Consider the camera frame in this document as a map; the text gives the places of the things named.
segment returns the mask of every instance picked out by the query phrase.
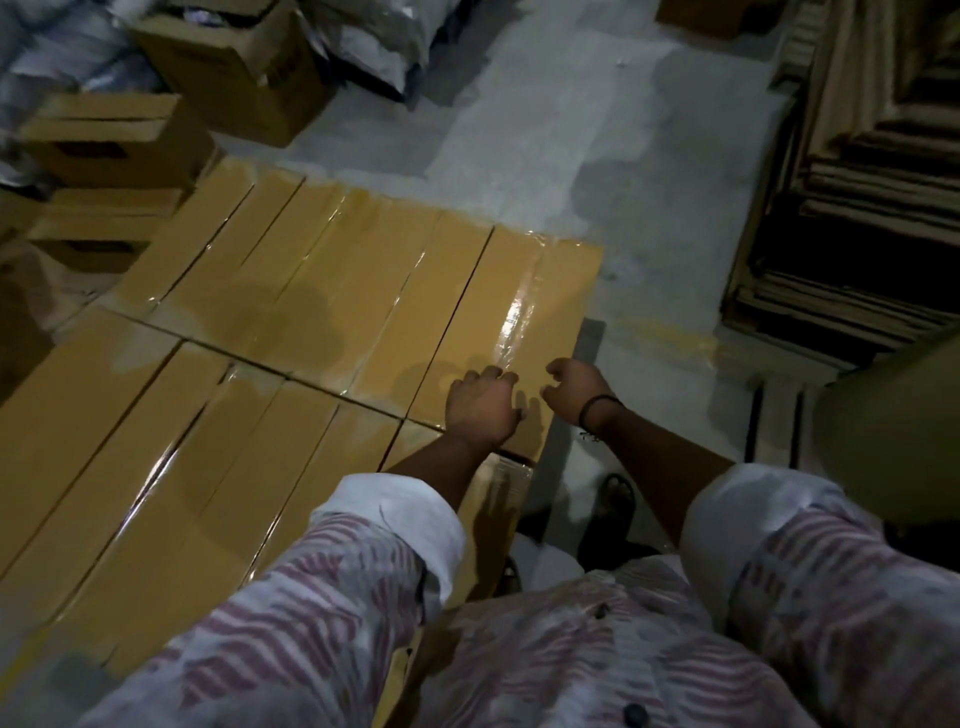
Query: dark button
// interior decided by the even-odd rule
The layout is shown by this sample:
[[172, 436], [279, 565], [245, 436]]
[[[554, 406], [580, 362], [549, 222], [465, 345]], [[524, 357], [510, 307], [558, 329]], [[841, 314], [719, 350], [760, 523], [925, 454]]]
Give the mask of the dark button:
[[627, 728], [646, 728], [649, 722], [647, 709], [639, 703], [630, 703], [623, 709], [623, 724]]

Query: black shoe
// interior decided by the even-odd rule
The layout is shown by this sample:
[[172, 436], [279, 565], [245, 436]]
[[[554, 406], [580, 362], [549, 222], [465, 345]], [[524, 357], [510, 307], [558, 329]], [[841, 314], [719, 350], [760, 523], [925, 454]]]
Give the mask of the black shoe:
[[622, 475], [608, 475], [597, 491], [593, 515], [577, 548], [577, 561], [584, 571], [613, 571], [633, 559], [660, 553], [651, 546], [627, 541], [635, 512], [634, 487]]

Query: black bracelet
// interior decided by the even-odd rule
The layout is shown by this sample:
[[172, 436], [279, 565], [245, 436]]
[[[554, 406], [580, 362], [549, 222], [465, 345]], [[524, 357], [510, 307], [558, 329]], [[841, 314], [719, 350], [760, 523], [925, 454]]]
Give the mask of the black bracelet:
[[590, 411], [590, 408], [600, 400], [615, 401], [621, 407], [623, 406], [623, 402], [618, 400], [613, 395], [597, 395], [596, 397], [591, 397], [589, 400], [584, 402], [584, 406], [580, 408], [580, 417], [577, 418], [577, 424], [580, 426], [580, 429], [593, 435], [593, 437], [596, 437], [597, 434], [596, 432], [590, 432], [589, 428], [587, 427], [587, 413]]

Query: gray floor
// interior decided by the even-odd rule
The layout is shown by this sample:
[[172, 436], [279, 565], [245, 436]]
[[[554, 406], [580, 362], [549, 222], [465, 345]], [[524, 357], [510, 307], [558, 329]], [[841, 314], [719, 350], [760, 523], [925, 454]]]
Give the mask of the gray floor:
[[[234, 153], [606, 246], [596, 361], [660, 425], [742, 456], [751, 373], [803, 367], [718, 328], [756, 171], [783, 104], [776, 36], [724, 44], [654, 23], [656, 0], [485, 0], [413, 109], [343, 89], [285, 150]], [[808, 378], [824, 374], [816, 369]], [[616, 468], [561, 433], [533, 493], [572, 550]], [[649, 517], [639, 540], [662, 542]]]

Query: patterned shirt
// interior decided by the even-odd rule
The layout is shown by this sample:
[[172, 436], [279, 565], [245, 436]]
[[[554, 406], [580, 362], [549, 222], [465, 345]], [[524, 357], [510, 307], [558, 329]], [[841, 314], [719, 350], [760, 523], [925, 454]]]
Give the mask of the patterned shirt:
[[[449, 574], [352, 487], [80, 725], [369, 726]], [[825, 480], [738, 466], [690, 506], [683, 570], [652, 557], [432, 620], [391, 724], [960, 725], [960, 578], [866, 523]]]

